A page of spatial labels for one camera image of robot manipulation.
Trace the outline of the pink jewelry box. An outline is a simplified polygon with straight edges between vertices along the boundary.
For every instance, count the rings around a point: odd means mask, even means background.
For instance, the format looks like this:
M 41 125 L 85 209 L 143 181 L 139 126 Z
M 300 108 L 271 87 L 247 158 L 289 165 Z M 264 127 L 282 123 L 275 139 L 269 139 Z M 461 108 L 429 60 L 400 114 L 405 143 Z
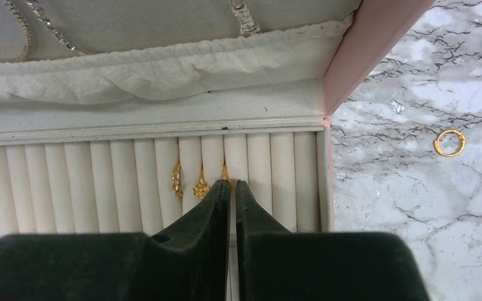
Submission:
M 330 116 L 431 1 L 0 1 L 0 237 L 145 232 L 217 179 L 335 227 Z

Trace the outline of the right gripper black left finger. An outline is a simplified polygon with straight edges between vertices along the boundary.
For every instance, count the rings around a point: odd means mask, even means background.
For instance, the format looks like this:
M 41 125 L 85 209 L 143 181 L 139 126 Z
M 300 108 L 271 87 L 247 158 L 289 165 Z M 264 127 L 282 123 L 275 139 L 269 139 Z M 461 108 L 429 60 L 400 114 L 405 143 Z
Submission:
M 230 185 L 155 235 L 7 235 L 0 300 L 225 300 Z

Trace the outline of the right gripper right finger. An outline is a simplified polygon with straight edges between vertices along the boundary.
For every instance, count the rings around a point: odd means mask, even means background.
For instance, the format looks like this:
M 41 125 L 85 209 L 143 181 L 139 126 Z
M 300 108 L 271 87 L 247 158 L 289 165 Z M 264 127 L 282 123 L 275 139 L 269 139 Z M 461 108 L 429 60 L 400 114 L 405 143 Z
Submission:
M 383 232 L 293 233 L 235 190 L 242 300 L 428 300 L 408 246 Z

